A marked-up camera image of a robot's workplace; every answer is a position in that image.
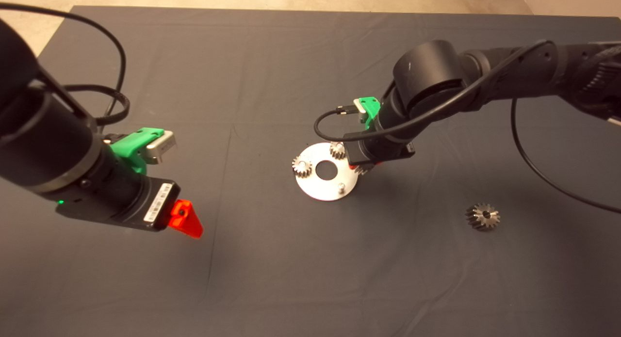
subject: hole in disc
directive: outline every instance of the hole in disc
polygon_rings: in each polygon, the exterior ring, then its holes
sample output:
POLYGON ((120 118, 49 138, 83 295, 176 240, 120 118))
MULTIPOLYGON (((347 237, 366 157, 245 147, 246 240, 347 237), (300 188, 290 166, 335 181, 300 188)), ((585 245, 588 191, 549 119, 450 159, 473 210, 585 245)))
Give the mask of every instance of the hole in disc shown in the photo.
POLYGON ((334 162, 328 160, 320 162, 315 168, 315 173, 317 174, 317 176, 319 176, 319 178, 323 180, 334 179, 337 176, 338 171, 339 169, 337 169, 337 166, 334 164, 334 162))

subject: green 3d-printed bracket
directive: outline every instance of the green 3d-printed bracket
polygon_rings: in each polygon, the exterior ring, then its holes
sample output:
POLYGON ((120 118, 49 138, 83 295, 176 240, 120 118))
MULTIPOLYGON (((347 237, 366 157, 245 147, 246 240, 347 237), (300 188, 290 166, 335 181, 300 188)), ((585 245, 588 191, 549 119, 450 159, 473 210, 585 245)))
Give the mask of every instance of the green 3d-printed bracket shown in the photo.
POLYGON ((111 144, 113 152, 125 161, 136 173, 147 174, 147 163, 140 156, 140 149, 162 137, 164 129, 143 127, 138 131, 111 144))
POLYGON ((360 101, 360 105, 364 108, 364 111, 366 111, 367 114, 366 121, 364 122, 364 128, 369 129, 371 121, 373 121, 373 119, 377 115, 377 112, 379 112, 379 101, 375 97, 361 97, 358 100, 360 101))

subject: cable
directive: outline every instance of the cable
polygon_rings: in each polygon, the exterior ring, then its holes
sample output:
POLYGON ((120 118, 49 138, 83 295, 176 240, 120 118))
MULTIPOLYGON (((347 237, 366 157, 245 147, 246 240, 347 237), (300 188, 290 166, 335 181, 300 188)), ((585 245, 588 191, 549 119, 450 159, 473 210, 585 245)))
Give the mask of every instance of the cable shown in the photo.
POLYGON ((119 121, 127 118, 129 114, 129 106, 130 101, 124 94, 120 93, 116 89, 111 87, 103 86, 103 85, 92 85, 92 84, 76 84, 76 85, 64 85, 63 86, 67 92, 99 92, 100 94, 105 94, 117 100, 122 106, 123 110, 118 113, 110 114, 107 116, 100 116, 95 118, 95 123, 99 127, 103 127, 104 125, 111 125, 114 123, 118 123, 119 121))
POLYGON ((528 165, 528 167, 530 167, 530 169, 532 169, 532 171, 534 171, 534 173, 537 174, 537 176, 541 177, 541 179, 543 179, 547 184, 550 184, 554 189, 556 189, 557 191, 559 191, 559 192, 569 196, 570 198, 573 198, 573 199, 575 199, 575 200, 577 200, 579 202, 583 202, 584 204, 587 204, 587 205, 590 205, 590 206, 593 206, 593 207, 597 207, 598 209, 605 209, 606 211, 610 211, 610 212, 621 214, 621 209, 618 209, 618 208, 613 207, 613 206, 599 204, 599 202, 591 201, 591 200, 588 200, 587 198, 583 198, 580 195, 574 194, 574 193, 572 193, 570 191, 566 191, 565 189, 563 189, 562 187, 560 187, 556 183, 552 182, 548 177, 546 177, 546 175, 544 175, 534 165, 534 163, 530 160, 530 158, 528 157, 528 155, 524 151, 524 148, 522 147, 522 143, 520 142, 520 138, 517 135, 517 125, 515 124, 515 111, 516 111, 516 109, 517 109, 517 98, 514 98, 514 100, 512 100, 512 102, 511 102, 511 132, 513 133, 513 141, 515 142, 515 147, 517 147, 517 151, 520 152, 520 156, 526 162, 526 165, 528 165))
POLYGON ((442 103, 441 105, 435 107, 434 109, 431 109, 415 118, 412 118, 408 121, 406 121, 405 123, 401 123, 395 127, 390 127, 387 129, 382 129, 380 131, 375 131, 375 132, 371 132, 371 133, 362 133, 362 134, 357 134, 357 135, 353 135, 350 137, 333 137, 333 136, 328 136, 326 134, 324 134, 323 132, 321 132, 321 130, 319 129, 319 123, 325 119, 328 116, 331 116, 333 114, 340 114, 340 113, 344 113, 343 110, 339 110, 339 109, 334 109, 334 110, 330 110, 324 114, 322 114, 321 116, 319 116, 319 118, 317 118, 317 120, 315 120, 315 123, 313 125, 313 129, 315 129, 315 133, 317 133, 317 136, 323 138, 324 140, 327 141, 333 141, 333 142, 355 142, 355 141, 361 141, 361 140, 367 140, 369 138, 377 138, 377 137, 382 137, 382 136, 387 136, 388 134, 395 134, 395 133, 399 133, 402 132, 406 129, 409 129, 410 127, 417 125, 423 121, 429 120, 430 118, 432 118, 433 116, 437 115, 437 114, 441 114, 443 112, 445 112, 448 109, 451 109, 451 107, 457 103, 459 103, 459 101, 468 96, 469 94, 471 94, 472 92, 474 92, 475 90, 479 89, 479 87, 481 87, 481 85, 483 85, 483 83, 485 83, 485 81, 491 79, 492 77, 497 76, 497 74, 499 74, 500 72, 502 72, 503 70, 505 70, 505 68, 507 68, 508 66, 510 66, 514 61, 516 61, 517 59, 519 59, 520 57, 525 56, 526 54, 529 54, 530 52, 532 52, 533 50, 538 49, 539 47, 543 46, 543 45, 547 45, 547 44, 551 44, 554 45, 554 43, 550 40, 539 40, 536 43, 530 45, 530 46, 525 46, 521 49, 519 49, 518 51, 516 51, 515 53, 511 54, 511 56, 508 56, 507 58, 505 58, 503 61, 501 61, 498 66, 494 67, 494 69, 492 69, 488 74, 485 74, 484 76, 481 76, 479 79, 477 79, 476 81, 474 81, 472 84, 470 84, 470 86, 466 87, 466 89, 461 90, 460 93, 456 94, 455 96, 453 96, 450 100, 442 103))
MULTIPOLYGON (((49 8, 43 8, 43 7, 38 7, 38 6, 20 5, 17 3, 0 3, 0 10, 22 11, 22 12, 31 12, 33 14, 64 17, 64 18, 73 19, 75 21, 79 21, 82 23, 86 23, 87 25, 92 26, 93 28, 96 28, 97 30, 102 32, 113 42, 113 44, 118 50, 118 55, 120 57, 120 66, 118 68, 118 77, 117 77, 117 83, 116 83, 115 89, 117 92, 120 92, 120 89, 123 86, 123 81, 125 80, 127 57, 125 54, 125 50, 123 49, 123 46, 120 44, 118 39, 109 30, 104 28, 104 26, 86 17, 72 14, 71 12, 51 10, 49 8)), ((106 111, 104 112, 103 118, 107 116, 111 116, 111 113, 114 110, 114 105, 116 104, 116 101, 117 101, 117 98, 113 99, 112 102, 108 105, 106 111)), ((116 122, 118 121, 109 121, 108 125, 110 125, 111 123, 116 123, 116 122)), ((105 125, 106 124, 101 125, 99 127, 100 133, 103 132, 105 125)))

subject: table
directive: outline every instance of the table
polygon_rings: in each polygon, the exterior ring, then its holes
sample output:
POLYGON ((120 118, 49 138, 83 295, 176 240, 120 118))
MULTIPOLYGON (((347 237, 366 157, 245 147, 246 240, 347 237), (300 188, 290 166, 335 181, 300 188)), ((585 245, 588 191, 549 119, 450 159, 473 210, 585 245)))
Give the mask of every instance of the table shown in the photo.
MULTIPOLYGON (((339 202, 303 194, 291 160, 313 120, 380 96, 395 61, 456 49, 621 39, 616 18, 360 14, 76 6, 127 49, 126 121, 164 127, 172 178, 201 240, 67 220, 7 182, 2 336, 615 336, 621 217, 553 191, 522 162, 507 101, 431 125, 410 160, 339 202), (503 223, 470 229, 465 209, 503 223)), ((112 84, 115 49, 65 21, 40 56, 61 83, 112 84)), ((78 97, 93 113, 107 99, 78 97)), ((621 133, 558 98, 524 100, 523 144, 562 185, 619 205, 621 133)), ((326 131, 359 129, 353 118, 326 131)))

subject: small gear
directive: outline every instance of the small gear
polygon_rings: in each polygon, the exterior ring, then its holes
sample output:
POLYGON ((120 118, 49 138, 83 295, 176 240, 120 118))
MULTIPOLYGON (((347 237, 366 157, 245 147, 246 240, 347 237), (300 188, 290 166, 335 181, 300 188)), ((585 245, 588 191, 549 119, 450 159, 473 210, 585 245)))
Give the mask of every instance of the small gear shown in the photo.
POLYGON ((475 204, 466 210, 468 224, 479 231, 495 229, 500 223, 499 212, 490 204, 475 204))
POLYGON ((363 176, 365 173, 371 171, 373 169, 373 167, 375 167, 374 164, 358 165, 358 166, 356 166, 354 171, 356 171, 356 173, 359 174, 360 176, 363 176))
POLYGON ((330 143, 330 154, 333 158, 337 160, 341 160, 345 157, 345 146, 342 142, 331 142, 330 143))
POLYGON ((301 178, 308 177, 312 171, 312 164, 308 161, 301 160, 299 156, 293 159, 291 167, 293 168, 293 173, 301 178))

